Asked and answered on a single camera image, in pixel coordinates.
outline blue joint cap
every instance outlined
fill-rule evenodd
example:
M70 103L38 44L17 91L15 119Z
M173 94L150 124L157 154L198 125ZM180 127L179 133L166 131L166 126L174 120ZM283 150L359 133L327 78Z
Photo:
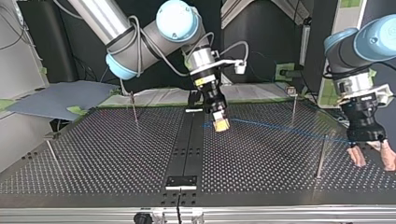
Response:
M122 80L129 80L137 75L135 71L132 71L118 63L110 54L107 54L106 56L106 63L108 64L111 72Z
M157 13L161 35L172 42L185 42L198 31L199 18L192 7L180 0L165 2Z
M331 35L331 36L327 37L324 40L325 54L327 55L327 52L329 51L329 49L332 48L332 46L334 46L335 44L337 44L341 40L356 34L358 31L359 30L357 28L348 28L345 31L342 31L342 32L339 32L337 34L334 34L334 35Z
M356 53L369 62L383 62L396 57L396 14L367 24L356 35Z

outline metal plate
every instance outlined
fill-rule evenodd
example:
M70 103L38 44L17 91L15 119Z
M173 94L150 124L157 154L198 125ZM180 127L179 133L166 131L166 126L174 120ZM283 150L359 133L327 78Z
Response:
M293 116L293 102L231 105L228 114L232 128L225 133L205 118L197 206L394 203L386 195L396 195L395 174L373 156L355 167L345 128L316 108L298 103Z
M15 203L38 199L40 207L159 206L184 112L169 107L137 113L138 123L132 109L93 111L52 142L59 160L44 147L20 169L1 175L0 206L9 206L2 202L13 197Z

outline blue line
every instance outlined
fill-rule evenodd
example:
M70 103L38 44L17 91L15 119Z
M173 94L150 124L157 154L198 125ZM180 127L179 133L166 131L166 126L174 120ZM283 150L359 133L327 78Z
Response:
M347 139L344 138L324 138L323 135L321 134L317 134L317 133L309 133L303 130L299 130L299 129L293 129L287 126L281 126L281 125L274 125L274 124L270 124L270 123L266 123L266 122L255 122L255 121L249 121L249 120L244 120L244 119L230 119L232 121L237 121L237 122L241 122L241 123L246 123L246 124L253 124L253 125L257 125L257 126L262 126L262 127L266 127L266 128L271 128L271 129L277 129L277 130L281 130L284 132L288 132L288 133L297 133L299 135L304 135L304 136L308 136L308 137L312 137L312 138L317 138L320 140L330 140L330 141L334 141L334 142L340 142L340 143L347 143L349 144L349 141ZM204 127L211 127L210 123L205 123Z

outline finger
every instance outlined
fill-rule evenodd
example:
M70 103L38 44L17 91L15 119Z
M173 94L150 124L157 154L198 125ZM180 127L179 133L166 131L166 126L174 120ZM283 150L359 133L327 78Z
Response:
M355 165L356 165L356 163L358 162L358 160L356 159L355 154L353 153L353 148L350 147L350 148L347 150L347 153L349 153L350 159L352 159L352 160L353 160L353 163L355 163Z
M386 171L396 171L396 153L390 148L389 142L386 140L382 144L381 159L384 162Z
M359 167L363 167L366 165L366 159L364 159L364 155L361 152L361 149L359 147L355 147L356 148L356 154L358 155L358 164L357 166Z
M357 146L348 149L350 158L353 160L356 166L362 167L366 165L366 159L364 159L361 149Z

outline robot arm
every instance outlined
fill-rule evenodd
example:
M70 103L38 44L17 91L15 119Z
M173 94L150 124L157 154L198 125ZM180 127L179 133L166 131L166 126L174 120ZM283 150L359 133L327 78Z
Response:
M390 104L394 94L389 85L375 87L369 75L371 65L396 57L396 15L372 21L360 31L351 28L328 37L325 51L331 75L325 77L332 79L339 105L349 119L346 134L352 159L364 165L357 162L364 159L357 143L379 141L386 169L396 170L396 154L384 127L375 120L376 110Z
M106 62L117 77L127 80L139 77L143 71L166 56L182 49L195 87L203 93L205 112L214 117L217 132L230 124L225 114L227 103L219 88L219 67L233 63L244 74L246 60L222 60L211 49L201 16L194 7L180 0L165 2L153 21L140 29L138 19L127 18L114 0L69 0L108 49Z

